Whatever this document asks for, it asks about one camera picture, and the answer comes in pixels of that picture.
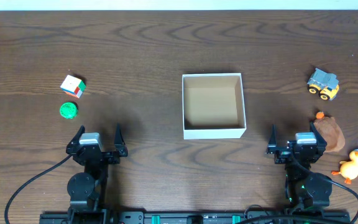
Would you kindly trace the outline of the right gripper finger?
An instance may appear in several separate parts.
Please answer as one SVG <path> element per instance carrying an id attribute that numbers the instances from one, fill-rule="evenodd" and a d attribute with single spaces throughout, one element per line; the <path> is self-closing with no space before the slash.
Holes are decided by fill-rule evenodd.
<path id="1" fill-rule="evenodd" d="M 275 125 L 272 125 L 272 133 L 270 139 L 268 141 L 268 147 L 276 147 L 277 146 L 277 137 L 276 137 L 276 129 Z"/>
<path id="2" fill-rule="evenodd" d="M 324 140 L 322 135 L 320 135 L 313 122 L 310 123 L 310 131 L 314 134 L 316 138 L 317 146 L 327 146 L 327 142 Z"/>

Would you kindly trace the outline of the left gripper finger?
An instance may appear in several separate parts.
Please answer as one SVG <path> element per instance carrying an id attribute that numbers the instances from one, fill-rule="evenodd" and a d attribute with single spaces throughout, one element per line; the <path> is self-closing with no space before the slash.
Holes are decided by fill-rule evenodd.
<path id="1" fill-rule="evenodd" d="M 121 127 L 119 124 L 116 126 L 116 132 L 114 137 L 114 146 L 116 147 L 117 151 L 126 151 L 126 144 L 124 142 L 122 133 L 121 133 Z"/>
<path id="2" fill-rule="evenodd" d="M 85 127 L 81 125 L 75 136 L 68 143 L 68 148 L 76 148 L 80 144 L 80 137 L 84 132 L 85 132 Z"/>

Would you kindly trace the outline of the brown plush toy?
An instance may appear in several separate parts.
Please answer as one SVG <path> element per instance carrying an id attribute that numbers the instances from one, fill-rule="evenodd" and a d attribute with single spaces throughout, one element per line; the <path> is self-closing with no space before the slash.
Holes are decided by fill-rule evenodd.
<path id="1" fill-rule="evenodd" d="M 327 143 L 325 153 L 339 152 L 345 146 L 343 132 L 334 117 L 319 111 L 313 124 Z"/>

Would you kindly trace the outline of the green round ridged disc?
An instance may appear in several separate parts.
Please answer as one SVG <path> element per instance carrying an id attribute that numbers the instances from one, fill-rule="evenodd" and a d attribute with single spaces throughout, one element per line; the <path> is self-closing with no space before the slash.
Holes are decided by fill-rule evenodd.
<path id="1" fill-rule="evenodd" d="M 65 119 L 73 119 L 78 114 L 77 106 L 72 102 L 66 102 L 60 107 L 60 115 Z"/>

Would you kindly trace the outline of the orange rubber duck toy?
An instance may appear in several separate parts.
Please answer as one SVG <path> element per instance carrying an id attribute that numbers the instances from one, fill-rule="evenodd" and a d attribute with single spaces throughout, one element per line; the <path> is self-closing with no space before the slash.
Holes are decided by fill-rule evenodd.
<path id="1" fill-rule="evenodd" d="M 332 170 L 332 175 L 341 175 L 345 184 L 351 184 L 352 180 L 358 177 L 358 149 L 349 153 L 348 161 L 340 161 L 339 170 Z"/>

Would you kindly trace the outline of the grey yellow toy truck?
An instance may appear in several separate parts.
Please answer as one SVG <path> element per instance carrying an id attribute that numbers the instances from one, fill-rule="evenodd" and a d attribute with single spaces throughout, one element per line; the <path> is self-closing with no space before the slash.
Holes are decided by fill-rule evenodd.
<path id="1" fill-rule="evenodd" d="M 335 74 L 315 68 L 307 82 L 307 89 L 311 94 L 318 94 L 322 100 L 332 101 L 339 91 L 339 80 Z"/>

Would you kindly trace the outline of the multicolour puzzle cube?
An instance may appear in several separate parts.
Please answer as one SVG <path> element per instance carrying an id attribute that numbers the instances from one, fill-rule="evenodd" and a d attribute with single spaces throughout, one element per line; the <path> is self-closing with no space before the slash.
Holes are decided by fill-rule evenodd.
<path id="1" fill-rule="evenodd" d="M 80 98 L 86 88 L 86 85 L 82 79 L 72 75 L 67 75 L 60 85 L 60 88 L 66 94 Z"/>

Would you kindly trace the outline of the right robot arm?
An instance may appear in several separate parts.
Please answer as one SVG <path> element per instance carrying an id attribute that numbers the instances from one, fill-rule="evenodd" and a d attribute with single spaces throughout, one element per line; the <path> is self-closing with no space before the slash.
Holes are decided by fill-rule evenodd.
<path id="1" fill-rule="evenodd" d="M 286 146 L 277 145 L 275 126 L 272 127 L 267 154 L 274 155 L 275 164 L 285 166 L 285 196 L 290 201 L 286 214 L 320 212 L 329 206 L 330 178 L 310 171 L 311 165 L 324 154 L 326 146 L 313 123 L 309 132 L 295 134 L 295 139 L 288 141 Z"/>

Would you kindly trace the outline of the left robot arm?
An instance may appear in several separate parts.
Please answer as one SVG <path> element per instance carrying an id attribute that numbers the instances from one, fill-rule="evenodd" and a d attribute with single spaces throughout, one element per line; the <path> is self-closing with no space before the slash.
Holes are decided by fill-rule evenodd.
<path id="1" fill-rule="evenodd" d="M 114 149 L 103 151 L 99 133 L 86 133 L 81 126 L 67 144 L 66 153 L 84 167 L 67 184 L 70 196 L 68 223 L 112 223 L 114 217 L 104 208 L 104 198 L 108 182 L 108 167 L 120 163 L 120 158 L 128 156 L 121 127 L 116 126 Z"/>

